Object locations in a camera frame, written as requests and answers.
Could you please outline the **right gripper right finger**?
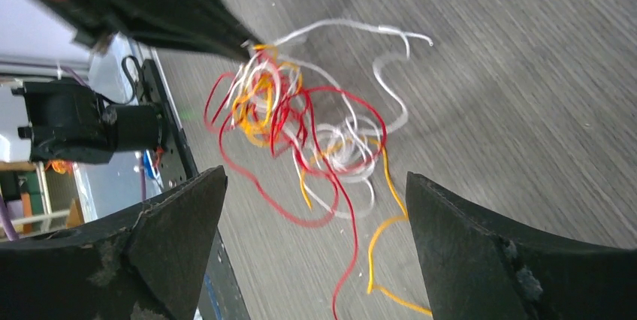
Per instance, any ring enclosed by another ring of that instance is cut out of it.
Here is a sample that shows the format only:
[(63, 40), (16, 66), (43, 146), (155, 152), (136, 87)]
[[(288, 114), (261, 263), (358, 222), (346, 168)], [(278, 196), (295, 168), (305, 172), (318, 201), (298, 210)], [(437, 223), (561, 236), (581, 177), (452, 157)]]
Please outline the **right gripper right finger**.
[(634, 319), (636, 252), (516, 222), (408, 173), (406, 205), (436, 319)]

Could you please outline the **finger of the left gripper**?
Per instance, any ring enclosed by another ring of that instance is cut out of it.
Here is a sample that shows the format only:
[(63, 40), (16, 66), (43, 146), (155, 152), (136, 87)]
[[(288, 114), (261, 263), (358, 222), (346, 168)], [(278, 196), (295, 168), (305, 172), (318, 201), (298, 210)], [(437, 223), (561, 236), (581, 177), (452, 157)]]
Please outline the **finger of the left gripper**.
[(77, 28), (77, 42), (88, 47), (120, 32), (149, 47), (245, 62), (245, 43), (258, 40), (222, 0), (62, 0), (59, 5)]

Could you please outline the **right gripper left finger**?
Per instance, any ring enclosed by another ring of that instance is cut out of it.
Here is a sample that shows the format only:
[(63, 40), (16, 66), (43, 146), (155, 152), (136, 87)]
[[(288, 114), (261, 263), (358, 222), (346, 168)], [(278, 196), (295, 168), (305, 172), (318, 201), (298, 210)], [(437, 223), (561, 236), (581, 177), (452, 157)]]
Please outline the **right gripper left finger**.
[(84, 225), (1, 244), (3, 319), (191, 319), (227, 176), (203, 171)]

